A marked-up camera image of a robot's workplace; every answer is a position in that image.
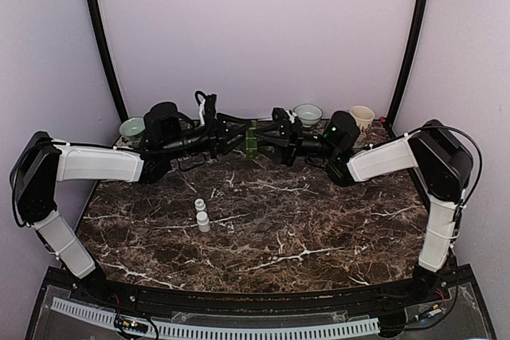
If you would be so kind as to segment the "green weekly pill organizer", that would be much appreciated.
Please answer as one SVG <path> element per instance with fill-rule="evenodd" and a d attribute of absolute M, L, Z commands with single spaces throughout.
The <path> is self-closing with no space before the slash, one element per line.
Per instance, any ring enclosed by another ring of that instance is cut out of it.
<path fill-rule="evenodd" d="M 254 160 L 258 156 L 258 143 L 255 130 L 257 121 L 252 119 L 245 133 L 245 154 L 248 160 Z"/>

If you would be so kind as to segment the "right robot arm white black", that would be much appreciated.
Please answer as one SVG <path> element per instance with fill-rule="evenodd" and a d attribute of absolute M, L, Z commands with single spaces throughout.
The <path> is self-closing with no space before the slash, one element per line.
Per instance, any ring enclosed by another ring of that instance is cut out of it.
<path fill-rule="evenodd" d="M 318 135 L 304 132 L 297 115 L 275 108 L 272 122 L 254 134 L 261 152 L 280 164 L 292 166 L 298 157 L 323 159 L 328 177 L 341 187 L 400 170 L 418 170 L 429 199 L 418 266 L 428 272 L 444 266 L 458 236 L 462 211 L 478 184 L 470 178 L 475 162 L 457 139 L 460 130 L 431 119 L 404 135 L 355 150 L 360 129 L 348 112 L 336 111 Z"/>

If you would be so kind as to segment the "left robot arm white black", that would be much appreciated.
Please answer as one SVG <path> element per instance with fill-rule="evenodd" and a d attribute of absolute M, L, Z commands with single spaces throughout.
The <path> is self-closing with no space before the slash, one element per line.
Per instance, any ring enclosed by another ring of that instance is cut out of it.
<path fill-rule="evenodd" d="M 216 96 L 199 101 L 193 121 L 173 102 L 153 106 L 143 117 L 139 146 L 103 147 L 58 141 L 45 131 L 33 134 L 10 172 L 11 208 L 18 227 L 31 227 L 56 258 L 78 279 L 96 305 L 112 299 L 112 286 L 98 275 L 100 266 L 61 216 L 56 184 L 72 180 L 113 180 L 151 184 L 171 171 L 171 163 L 194 154 L 216 158 L 240 144 L 247 119 L 216 111 Z"/>

